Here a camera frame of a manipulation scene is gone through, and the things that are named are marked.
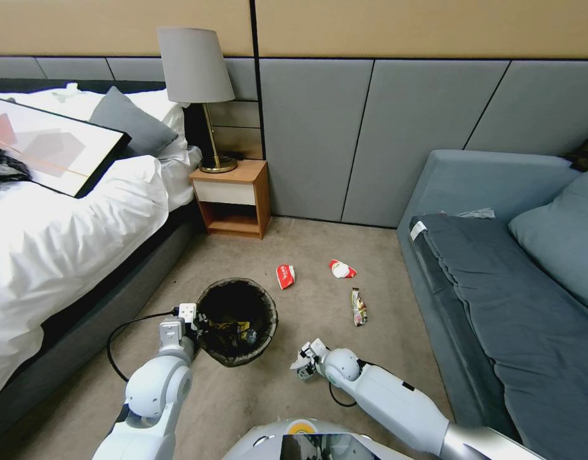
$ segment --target wall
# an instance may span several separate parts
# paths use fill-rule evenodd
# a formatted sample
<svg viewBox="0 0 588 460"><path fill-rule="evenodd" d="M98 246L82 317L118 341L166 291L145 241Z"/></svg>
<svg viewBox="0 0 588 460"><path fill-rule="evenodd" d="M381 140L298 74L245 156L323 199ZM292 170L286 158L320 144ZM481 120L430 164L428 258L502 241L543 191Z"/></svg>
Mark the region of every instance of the wall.
<svg viewBox="0 0 588 460"><path fill-rule="evenodd" d="M157 55L157 26L215 29L237 56L218 149L268 160L275 214L356 224L396 226L433 149L588 138L588 0L255 5L251 58L249 0L0 0L0 55L18 55L0 78L160 80L159 58L115 56Z"/></svg>
<svg viewBox="0 0 588 460"><path fill-rule="evenodd" d="M588 58L588 0L257 0L260 56Z"/></svg>
<svg viewBox="0 0 588 460"><path fill-rule="evenodd" d="M217 31L253 56L248 0L0 0L0 55L158 55L156 28Z"/></svg>
<svg viewBox="0 0 588 460"><path fill-rule="evenodd" d="M588 58L588 0L256 0L260 56ZM0 0L0 55L157 55L157 26L252 56L249 0Z"/></svg>

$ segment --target bedside lamp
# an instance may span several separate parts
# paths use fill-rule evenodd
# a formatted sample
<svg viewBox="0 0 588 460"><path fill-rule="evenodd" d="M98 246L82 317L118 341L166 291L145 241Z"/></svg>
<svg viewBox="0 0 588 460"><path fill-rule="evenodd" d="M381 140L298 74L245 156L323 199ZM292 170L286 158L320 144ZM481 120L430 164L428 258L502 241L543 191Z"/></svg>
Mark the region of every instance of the bedside lamp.
<svg viewBox="0 0 588 460"><path fill-rule="evenodd" d="M207 103L235 98L226 70L226 60L215 31L191 27L161 27L158 41L166 78L168 99L203 104L211 138L211 152L203 151L200 169L225 173L236 168L236 160L217 154Z"/></svg>

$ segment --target trash can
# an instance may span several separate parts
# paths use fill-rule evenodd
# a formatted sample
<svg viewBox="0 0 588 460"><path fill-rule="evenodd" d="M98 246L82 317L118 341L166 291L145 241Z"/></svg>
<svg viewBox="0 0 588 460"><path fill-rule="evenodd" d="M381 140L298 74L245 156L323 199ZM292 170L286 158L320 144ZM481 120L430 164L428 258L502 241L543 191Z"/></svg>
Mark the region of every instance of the trash can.
<svg viewBox="0 0 588 460"><path fill-rule="evenodd" d="M277 308L266 289L248 278L214 282L197 302L198 344L226 367L247 364L277 330Z"/></svg>

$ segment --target framed picture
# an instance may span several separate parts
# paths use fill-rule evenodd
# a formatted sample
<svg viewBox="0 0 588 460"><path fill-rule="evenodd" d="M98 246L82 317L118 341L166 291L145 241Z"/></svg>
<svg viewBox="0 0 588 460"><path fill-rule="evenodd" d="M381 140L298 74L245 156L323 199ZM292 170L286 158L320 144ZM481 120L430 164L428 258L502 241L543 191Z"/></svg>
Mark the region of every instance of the framed picture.
<svg viewBox="0 0 588 460"><path fill-rule="evenodd" d="M0 99L0 148L66 195L89 193L128 142L124 132Z"/></svg>

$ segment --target snack wrapper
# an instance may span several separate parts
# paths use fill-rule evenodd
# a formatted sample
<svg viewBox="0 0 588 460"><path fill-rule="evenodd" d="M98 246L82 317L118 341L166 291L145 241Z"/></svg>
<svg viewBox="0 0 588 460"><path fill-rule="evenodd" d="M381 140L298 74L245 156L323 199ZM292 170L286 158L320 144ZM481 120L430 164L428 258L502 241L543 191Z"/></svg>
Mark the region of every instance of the snack wrapper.
<svg viewBox="0 0 588 460"><path fill-rule="evenodd" d="M277 267L277 280L281 290L294 284L296 275L294 274L294 267L292 265L279 265Z"/></svg>
<svg viewBox="0 0 588 460"><path fill-rule="evenodd" d="M356 271L352 267L337 259L331 260L329 267L336 278L354 278L356 276Z"/></svg>
<svg viewBox="0 0 588 460"><path fill-rule="evenodd" d="M352 288L353 324L358 327L366 324L366 304L360 298L360 289Z"/></svg>

